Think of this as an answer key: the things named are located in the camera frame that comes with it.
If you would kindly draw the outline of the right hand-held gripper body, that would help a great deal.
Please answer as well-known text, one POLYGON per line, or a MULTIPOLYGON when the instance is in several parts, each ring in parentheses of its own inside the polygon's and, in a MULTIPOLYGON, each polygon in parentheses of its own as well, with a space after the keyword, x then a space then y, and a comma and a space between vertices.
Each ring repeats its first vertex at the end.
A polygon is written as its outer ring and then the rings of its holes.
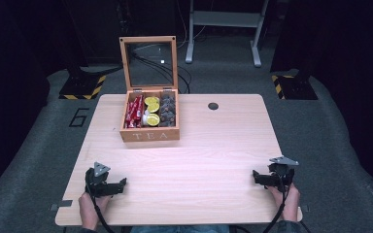
POLYGON ((294 177, 293 166, 298 166, 299 162, 285 156, 271 158, 270 161, 268 168, 271 173, 271 186, 278 188, 290 186, 294 177))

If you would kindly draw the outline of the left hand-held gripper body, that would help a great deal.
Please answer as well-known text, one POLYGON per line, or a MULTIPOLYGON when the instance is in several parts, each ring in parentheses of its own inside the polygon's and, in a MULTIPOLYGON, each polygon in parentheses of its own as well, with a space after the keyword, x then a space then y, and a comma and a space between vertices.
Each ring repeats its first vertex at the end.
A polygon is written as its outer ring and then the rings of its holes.
POLYGON ((112 196, 109 186, 116 183, 107 183, 110 167, 94 162, 94 165, 85 172, 85 191, 94 197, 112 196))

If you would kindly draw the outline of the person's left hand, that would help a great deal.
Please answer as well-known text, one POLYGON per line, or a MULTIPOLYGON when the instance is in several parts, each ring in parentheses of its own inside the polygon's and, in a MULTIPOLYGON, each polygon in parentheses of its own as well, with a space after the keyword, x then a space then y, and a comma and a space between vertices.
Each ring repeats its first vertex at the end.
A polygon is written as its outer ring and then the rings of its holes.
POLYGON ((103 196, 92 202, 90 195, 84 192, 79 198, 80 216, 82 227, 89 230, 95 230, 98 226, 99 216, 95 211, 95 205, 99 207, 101 214, 104 214, 111 196, 103 196))

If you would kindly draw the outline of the person's right hand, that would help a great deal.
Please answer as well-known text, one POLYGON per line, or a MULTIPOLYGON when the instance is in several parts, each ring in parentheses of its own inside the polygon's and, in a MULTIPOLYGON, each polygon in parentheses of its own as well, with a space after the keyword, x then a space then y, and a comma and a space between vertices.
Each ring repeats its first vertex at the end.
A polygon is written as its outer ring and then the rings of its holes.
MULTIPOLYGON (((275 203, 277 208, 280 208, 283 201, 283 193, 280 192, 274 186, 268 186, 267 189, 271 192, 272 196, 274 197, 275 203)), ((286 201, 284 202, 284 208, 280 215, 281 220, 298 222, 298 205, 300 199, 300 192, 297 187, 292 183, 289 188, 288 192, 286 193, 286 201)))

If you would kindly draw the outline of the wooden tea box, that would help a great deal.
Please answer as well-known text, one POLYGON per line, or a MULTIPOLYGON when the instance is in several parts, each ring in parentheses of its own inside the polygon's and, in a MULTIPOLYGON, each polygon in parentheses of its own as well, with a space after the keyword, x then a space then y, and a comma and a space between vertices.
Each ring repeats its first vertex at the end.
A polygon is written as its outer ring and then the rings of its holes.
MULTIPOLYGON (((179 85, 177 45, 174 36, 121 37, 119 39, 121 61, 126 82, 126 99, 121 120, 120 136, 127 142, 151 142, 178 140, 179 85), (140 128, 125 128, 127 105, 136 96, 161 98, 169 95, 176 102, 176 125, 174 127, 146 126, 141 120, 140 128)), ((144 103, 143 115, 149 113, 144 103)))

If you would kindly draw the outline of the yellow tea packets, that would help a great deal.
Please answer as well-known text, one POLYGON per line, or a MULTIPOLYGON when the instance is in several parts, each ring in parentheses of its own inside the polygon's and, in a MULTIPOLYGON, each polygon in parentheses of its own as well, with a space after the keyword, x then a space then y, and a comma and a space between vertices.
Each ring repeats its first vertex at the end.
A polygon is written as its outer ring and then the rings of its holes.
POLYGON ((146 126, 158 126, 160 124, 160 117, 157 114, 143 115, 142 122, 146 126))

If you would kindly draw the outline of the row of red packets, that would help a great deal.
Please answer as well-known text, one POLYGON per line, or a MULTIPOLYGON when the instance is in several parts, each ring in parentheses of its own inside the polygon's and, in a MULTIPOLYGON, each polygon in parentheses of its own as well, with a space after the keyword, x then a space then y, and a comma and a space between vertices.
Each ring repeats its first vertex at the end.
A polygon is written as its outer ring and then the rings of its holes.
POLYGON ((125 115, 125 128, 140 128, 144 110, 144 96, 142 94, 128 103, 125 115))

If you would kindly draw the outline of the person's blue jeans legs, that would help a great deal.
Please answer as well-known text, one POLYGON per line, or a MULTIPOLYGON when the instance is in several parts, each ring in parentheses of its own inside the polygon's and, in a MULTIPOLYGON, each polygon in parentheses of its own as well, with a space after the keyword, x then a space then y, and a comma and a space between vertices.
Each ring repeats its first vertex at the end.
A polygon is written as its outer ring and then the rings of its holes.
POLYGON ((136 226, 130 233, 229 233, 229 226, 215 225, 178 225, 178 226, 136 226))

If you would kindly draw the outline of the pile of grey tea bags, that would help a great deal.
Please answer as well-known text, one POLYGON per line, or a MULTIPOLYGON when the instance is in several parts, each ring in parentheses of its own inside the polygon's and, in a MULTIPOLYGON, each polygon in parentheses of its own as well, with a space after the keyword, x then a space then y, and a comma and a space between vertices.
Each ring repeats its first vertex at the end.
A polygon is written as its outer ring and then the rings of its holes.
POLYGON ((174 97, 164 95, 161 98, 159 116, 160 127, 174 127, 176 125, 176 102, 174 97))

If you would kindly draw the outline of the striped black stand base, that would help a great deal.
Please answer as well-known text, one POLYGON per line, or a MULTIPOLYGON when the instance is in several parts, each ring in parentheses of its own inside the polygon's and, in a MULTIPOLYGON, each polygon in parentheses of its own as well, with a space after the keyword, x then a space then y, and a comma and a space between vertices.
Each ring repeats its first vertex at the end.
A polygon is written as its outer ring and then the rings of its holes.
POLYGON ((69 77, 59 91, 60 99, 94 99, 106 79, 105 72, 87 72, 81 68, 67 69, 69 77))
POLYGON ((272 81, 282 100, 317 100, 318 96, 309 82, 310 76, 299 71, 296 75, 273 75, 272 81))

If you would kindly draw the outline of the dark curtain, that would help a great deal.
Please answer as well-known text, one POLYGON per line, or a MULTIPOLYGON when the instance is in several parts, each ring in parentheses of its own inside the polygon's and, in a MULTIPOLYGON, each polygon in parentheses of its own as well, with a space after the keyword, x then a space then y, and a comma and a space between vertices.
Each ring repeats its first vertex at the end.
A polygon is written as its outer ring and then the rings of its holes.
POLYGON ((290 0, 271 70, 300 70, 329 91, 373 177, 373 0, 290 0))
POLYGON ((47 103, 48 76, 85 65, 66 0, 0 0, 0 177, 47 103))

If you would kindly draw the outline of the grey metal stand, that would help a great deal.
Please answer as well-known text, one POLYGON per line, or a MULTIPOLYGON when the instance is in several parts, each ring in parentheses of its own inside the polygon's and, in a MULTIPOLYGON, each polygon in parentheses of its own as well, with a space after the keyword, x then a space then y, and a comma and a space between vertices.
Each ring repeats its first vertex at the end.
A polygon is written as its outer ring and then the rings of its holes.
POLYGON ((262 0, 259 13, 234 13, 234 12, 213 12, 197 11, 194 9, 194 0, 189 0, 189 29, 188 44, 186 49, 186 64, 193 61, 194 51, 194 27, 195 26, 224 26, 254 28, 254 39, 250 41, 253 63, 256 68, 261 67, 261 60, 258 49, 258 42, 262 31, 264 19, 269 4, 269 0, 262 0))

